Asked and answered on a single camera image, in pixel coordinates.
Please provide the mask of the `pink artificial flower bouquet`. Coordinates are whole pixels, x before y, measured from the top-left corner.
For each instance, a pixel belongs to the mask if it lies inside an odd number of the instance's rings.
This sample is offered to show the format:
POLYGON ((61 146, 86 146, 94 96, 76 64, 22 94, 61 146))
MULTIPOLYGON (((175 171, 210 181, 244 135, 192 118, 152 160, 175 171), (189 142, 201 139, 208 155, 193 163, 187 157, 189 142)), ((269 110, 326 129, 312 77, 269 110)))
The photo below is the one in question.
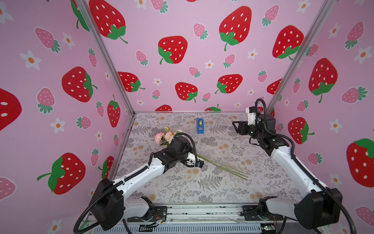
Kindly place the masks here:
MULTIPOLYGON (((172 137, 174 137, 178 133, 182 133, 183 131, 178 129, 175 132, 173 132, 168 126, 165 127, 165 130, 163 132, 157 133, 154 137, 154 142, 156 144, 159 144, 160 146, 169 146, 172 140, 172 137)), ((219 168, 220 170, 226 171, 234 176, 237 176, 243 180, 248 180, 248 176, 244 175, 244 173, 230 165, 223 164, 217 161, 213 161, 205 156, 197 155, 197 157, 204 162, 208 162, 215 167, 219 168)))

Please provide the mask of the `blue tape dispenser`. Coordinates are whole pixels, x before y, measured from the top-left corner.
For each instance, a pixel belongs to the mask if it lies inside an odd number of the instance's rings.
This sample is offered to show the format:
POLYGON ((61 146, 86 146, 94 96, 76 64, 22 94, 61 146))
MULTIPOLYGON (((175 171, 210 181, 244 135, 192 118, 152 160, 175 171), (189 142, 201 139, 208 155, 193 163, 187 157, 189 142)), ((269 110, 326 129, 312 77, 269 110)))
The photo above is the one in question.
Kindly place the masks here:
POLYGON ((205 131, 204 120, 203 119, 197 119, 196 126, 197 126, 197 133, 198 134, 203 134, 204 131, 205 131))

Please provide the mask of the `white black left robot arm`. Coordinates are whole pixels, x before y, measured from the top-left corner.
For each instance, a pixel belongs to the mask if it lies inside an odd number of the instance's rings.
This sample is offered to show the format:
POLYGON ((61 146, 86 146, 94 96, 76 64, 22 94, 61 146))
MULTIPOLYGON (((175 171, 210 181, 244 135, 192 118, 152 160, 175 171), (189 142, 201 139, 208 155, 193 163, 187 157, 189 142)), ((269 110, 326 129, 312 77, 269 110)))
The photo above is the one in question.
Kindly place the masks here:
POLYGON ((101 180, 73 232, 83 234, 96 226, 106 231, 129 218, 146 222, 156 219, 160 222, 162 217, 156 213, 155 205, 148 197, 130 199, 130 196, 179 162, 188 168, 202 168, 204 165, 204 161, 197 156, 193 139, 185 133, 177 134, 171 144, 161 151, 151 153, 149 161, 142 167, 115 180, 101 180))

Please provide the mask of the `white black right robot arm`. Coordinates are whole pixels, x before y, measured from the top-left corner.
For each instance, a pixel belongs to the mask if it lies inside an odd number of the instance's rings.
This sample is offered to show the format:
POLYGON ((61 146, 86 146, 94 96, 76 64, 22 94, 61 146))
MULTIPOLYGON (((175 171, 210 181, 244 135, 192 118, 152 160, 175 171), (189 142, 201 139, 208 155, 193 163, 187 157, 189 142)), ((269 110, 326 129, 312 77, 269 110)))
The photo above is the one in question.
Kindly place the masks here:
POLYGON ((330 189, 319 181, 293 154, 295 144, 288 137, 275 132, 275 119, 263 114, 248 115, 247 121, 234 121, 235 131, 249 135, 258 141, 259 146, 276 161, 290 176, 299 190, 299 202, 265 197, 259 200, 258 207, 245 211, 242 216, 271 218, 274 215, 296 220, 308 229, 338 223, 342 211, 342 194, 338 189, 330 189))

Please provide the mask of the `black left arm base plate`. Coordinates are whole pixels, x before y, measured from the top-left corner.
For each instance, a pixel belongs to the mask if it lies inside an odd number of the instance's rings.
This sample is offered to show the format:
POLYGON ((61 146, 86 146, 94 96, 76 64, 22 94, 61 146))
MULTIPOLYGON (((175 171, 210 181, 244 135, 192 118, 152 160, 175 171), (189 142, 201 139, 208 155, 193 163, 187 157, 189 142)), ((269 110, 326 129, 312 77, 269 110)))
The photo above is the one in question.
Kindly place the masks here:
POLYGON ((130 217, 127 222, 156 222, 158 220, 165 221, 167 218, 167 206, 155 206, 149 208, 143 217, 130 217))

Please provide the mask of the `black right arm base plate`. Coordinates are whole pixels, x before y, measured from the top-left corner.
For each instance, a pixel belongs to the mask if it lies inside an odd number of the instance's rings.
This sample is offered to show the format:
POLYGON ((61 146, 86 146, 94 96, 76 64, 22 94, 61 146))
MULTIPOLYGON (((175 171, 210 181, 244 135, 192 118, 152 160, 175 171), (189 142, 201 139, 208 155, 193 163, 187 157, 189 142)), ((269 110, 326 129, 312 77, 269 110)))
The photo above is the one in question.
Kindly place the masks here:
POLYGON ((246 221, 262 220, 262 221, 283 221, 284 217, 278 214, 270 213, 263 205, 245 205, 240 216, 246 221))

